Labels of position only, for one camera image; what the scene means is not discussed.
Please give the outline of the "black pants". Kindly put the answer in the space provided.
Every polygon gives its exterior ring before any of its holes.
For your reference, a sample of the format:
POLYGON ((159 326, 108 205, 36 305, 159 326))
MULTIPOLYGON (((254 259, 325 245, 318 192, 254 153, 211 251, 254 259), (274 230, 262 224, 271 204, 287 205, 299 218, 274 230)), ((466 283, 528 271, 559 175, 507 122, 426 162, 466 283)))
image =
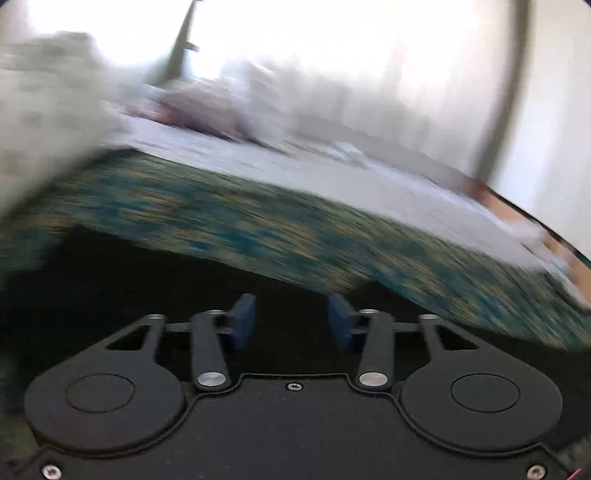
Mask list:
POLYGON ((27 383, 145 315, 182 323, 199 312, 229 310, 245 293, 256 296, 256 323, 244 349, 223 338, 230 371, 356 369, 362 345, 335 344, 325 291, 82 227, 43 249, 40 266, 10 274, 1 290, 1 357, 27 383))

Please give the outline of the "teal patterned bedspread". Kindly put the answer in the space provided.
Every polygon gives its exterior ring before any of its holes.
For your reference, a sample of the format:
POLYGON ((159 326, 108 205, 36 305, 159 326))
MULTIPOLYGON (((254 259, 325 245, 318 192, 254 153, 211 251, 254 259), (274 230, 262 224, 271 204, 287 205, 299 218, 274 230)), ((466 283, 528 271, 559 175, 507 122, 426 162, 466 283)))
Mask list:
MULTIPOLYGON (((361 308, 414 301, 547 373, 565 406, 551 445, 571 463, 590 452, 590 311, 545 271, 338 202, 126 150, 54 181, 2 223, 1 290, 77 227, 339 291, 361 308)), ((22 412, 27 383, 14 369, 1 357, 4 459, 33 449, 22 412)))

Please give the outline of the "white bed sheet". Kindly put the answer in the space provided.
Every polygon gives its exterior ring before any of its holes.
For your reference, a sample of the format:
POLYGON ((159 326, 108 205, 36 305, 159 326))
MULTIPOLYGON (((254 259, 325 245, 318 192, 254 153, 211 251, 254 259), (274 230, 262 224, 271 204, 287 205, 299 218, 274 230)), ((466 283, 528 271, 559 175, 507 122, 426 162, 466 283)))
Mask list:
POLYGON ((512 266, 547 271, 569 292, 576 290, 556 257, 543 247, 538 231, 499 220, 464 195, 377 161, 346 163, 301 151, 283 154, 135 117, 125 119, 107 143, 345 203, 512 266))

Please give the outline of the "grey patterned pillow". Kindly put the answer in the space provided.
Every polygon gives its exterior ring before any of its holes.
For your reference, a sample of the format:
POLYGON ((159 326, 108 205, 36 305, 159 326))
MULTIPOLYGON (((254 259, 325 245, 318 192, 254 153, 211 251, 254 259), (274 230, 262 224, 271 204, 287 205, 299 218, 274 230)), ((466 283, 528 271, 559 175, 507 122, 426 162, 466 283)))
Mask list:
POLYGON ((242 100, 226 79, 175 79, 130 103, 126 113, 230 141, 259 144, 242 100))

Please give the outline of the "green curtain left panel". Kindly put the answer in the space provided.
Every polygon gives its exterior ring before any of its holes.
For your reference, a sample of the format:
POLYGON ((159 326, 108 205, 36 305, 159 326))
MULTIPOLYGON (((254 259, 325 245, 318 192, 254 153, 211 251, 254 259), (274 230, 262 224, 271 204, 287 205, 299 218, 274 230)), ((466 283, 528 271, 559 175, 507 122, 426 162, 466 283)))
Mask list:
POLYGON ((174 44, 168 56, 157 63, 156 68, 150 74, 147 84, 161 86, 168 81, 181 76, 184 53, 189 45, 189 31, 197 2, 192 0, 182 21, 180 30, 176 35, 174 44))

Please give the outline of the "white sheer curtain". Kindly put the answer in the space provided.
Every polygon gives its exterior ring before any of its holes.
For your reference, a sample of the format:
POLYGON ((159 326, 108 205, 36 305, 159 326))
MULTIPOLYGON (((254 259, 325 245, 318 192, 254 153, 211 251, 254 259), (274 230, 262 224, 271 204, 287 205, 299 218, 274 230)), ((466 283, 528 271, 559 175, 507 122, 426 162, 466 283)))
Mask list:
POLYGON ((222 65, 289 73, 304 115, 460 157, 494 110, 509 12, 503 1, 201 1, 191 37, 222 65))

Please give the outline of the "white pillow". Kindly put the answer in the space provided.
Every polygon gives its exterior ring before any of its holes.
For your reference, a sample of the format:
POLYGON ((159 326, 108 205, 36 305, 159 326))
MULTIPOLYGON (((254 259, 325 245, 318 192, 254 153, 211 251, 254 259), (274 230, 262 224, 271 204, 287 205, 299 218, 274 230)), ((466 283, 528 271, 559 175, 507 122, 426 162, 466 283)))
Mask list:
POLYGON ((125 131, 111 73, 82 33, 1 48, 1 213, 125 131))

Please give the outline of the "wooden bed frame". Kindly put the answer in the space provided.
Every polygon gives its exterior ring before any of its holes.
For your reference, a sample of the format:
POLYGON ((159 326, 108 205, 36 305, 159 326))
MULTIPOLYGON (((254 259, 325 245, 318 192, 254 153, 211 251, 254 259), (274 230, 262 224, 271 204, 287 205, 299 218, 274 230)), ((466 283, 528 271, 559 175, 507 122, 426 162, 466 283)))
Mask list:
POLYGON ((501 196, 485 183, 461 175, 453 190, 456 193, 466 194, 471 199, 490 210, 497 218, 510 221, 527 221, 538 226, 546 232, 545 242, 549 242, 551 250, 555 253, 566 253, 567 260, 576 273, 584 276, 590 275, 590 259, 575 248, 561 235, 542 223, 530 213, 527 213, 516 204, 501 196))

